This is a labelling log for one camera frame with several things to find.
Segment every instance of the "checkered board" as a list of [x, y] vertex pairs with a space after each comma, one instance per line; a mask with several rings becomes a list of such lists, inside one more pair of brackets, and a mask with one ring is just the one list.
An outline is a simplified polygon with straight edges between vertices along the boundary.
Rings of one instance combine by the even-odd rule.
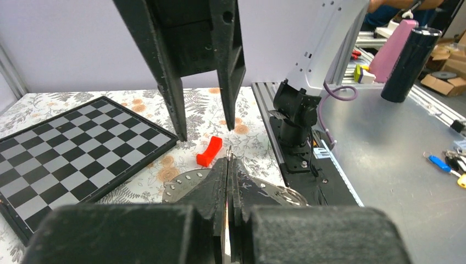
[[27, 244], [48, 212], [97, 201], [176, 141], [100, 97], [0, 140], [0, 211]]

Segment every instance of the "leaf pattern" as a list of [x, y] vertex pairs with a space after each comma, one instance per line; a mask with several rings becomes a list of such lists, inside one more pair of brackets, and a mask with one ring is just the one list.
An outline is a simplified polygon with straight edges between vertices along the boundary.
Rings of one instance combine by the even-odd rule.
[[[175, 133], [164, 100], [158, 90], [154, 89], [29, 93], [0, 117], [0, 137], [30, 127], [100, 96], [107, 96], [128, 109], [135, 106], [132, 104], [135, 99], [142, 100], [145, 108], [139, 114]], [[226, 127], [218, 89], [185, 89], [184, 96], [188, 141], [178, 142], [172, 150], [98, 201], [99, 204], [161, 202], [164, 185], [160, 173], [164, 169], [167, 170], [167, 164], [162, 163], [162, 160], [169, 156], [171, 161], [168, 169], [179, 173], [200, 169], [201, 166], [196, 163], [196, 154], [206, 150], [212, 136], [221, 137], [224, 143], [213, 163], [219, 157], [224, 157], [227, 147], [231, 145], [234, 154], [243, 160], [251, 175], [283, 185], [251, 88], [243, 87], [239, 92], [236, 102], [237, 129], [233, 131], [228, 131]], [[20, 263], [24, 252], [22, 243], [0, 214], [0, 263]]]

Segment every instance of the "tablecloth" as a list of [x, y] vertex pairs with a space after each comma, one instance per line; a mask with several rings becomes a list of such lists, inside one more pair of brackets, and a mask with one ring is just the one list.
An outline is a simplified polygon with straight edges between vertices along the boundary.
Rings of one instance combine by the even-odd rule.
[[[220, 89], [185, 89], [188, 141], [178, 144], [99, 201], [105, 204], [157, 203], [164, 182], [180, 173], [199, 169], [196, 154], [202, 153], [212, 136], [223, 139], [218, 157], [232, 146], [255, 177], [283, 185], [259, 108], [250, 87], [242, 87], [236, 102], [236, 127], [228, 131]], [[174, 133], [162, 96], [157, 90], [29, 93], [0, 117], [0, 138], [56, 116], [100, 96], [120, 103]], [[25, 248], [0, 215], [0, 263], [20, 263]]]

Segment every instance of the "hand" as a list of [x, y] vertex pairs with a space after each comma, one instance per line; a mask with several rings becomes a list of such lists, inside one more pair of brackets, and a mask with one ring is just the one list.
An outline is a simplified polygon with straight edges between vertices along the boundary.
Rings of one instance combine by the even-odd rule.
[[368, 13], [373, 13], [376, 11], [381, 5], [383, 5], [385, 0], [370, 0], [369, 8], [367, 9]]

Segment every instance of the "black cylinder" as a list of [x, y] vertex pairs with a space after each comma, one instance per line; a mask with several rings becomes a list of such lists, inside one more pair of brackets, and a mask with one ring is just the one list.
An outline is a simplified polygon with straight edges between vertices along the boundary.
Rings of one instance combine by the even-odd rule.
[[280, 141], [288, 147], [303, 145], [309, 132], [291, 121], [283, 119], [280, 128]]
[[394, 103], [405, 101], [441, 35], [440, 30], [429, 27], [411, 31], [382, 90], [383, 99]]

